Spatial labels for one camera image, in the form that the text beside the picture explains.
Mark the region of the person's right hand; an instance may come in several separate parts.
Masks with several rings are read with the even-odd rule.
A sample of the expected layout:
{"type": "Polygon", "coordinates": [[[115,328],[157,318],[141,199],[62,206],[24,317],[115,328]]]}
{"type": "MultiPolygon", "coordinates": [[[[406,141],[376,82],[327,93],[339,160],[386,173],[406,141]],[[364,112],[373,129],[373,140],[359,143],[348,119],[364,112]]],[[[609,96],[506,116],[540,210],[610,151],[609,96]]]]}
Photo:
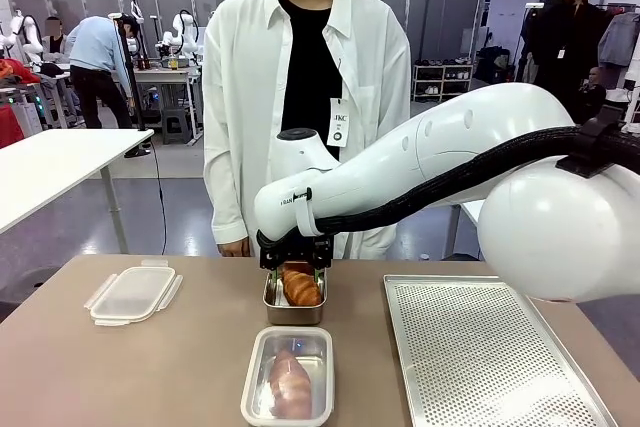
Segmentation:
{"type": "Polygon", "coordinates": [[[251,256],[251,245],[248,237],[245,237],[242,240],[218,244],[217,245],[219,253],[223,257],[250,257],[251,256]]]}

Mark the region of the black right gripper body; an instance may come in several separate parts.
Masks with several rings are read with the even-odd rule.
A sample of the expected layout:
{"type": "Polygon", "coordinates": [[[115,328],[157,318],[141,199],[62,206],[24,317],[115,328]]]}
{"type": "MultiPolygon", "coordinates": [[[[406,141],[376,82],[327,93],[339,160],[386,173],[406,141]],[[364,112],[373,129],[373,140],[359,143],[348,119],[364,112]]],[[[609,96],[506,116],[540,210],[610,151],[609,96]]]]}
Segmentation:
{"type": "Polygon", "coordinates": [[[260,247],[260,267],[276,270],[287,262],[306,262],[315,270],[331,265],[331,236],[304,237],[297,229],[288,232],[280,240],[270,240],[261,231],[257,232],[260,247]]]}

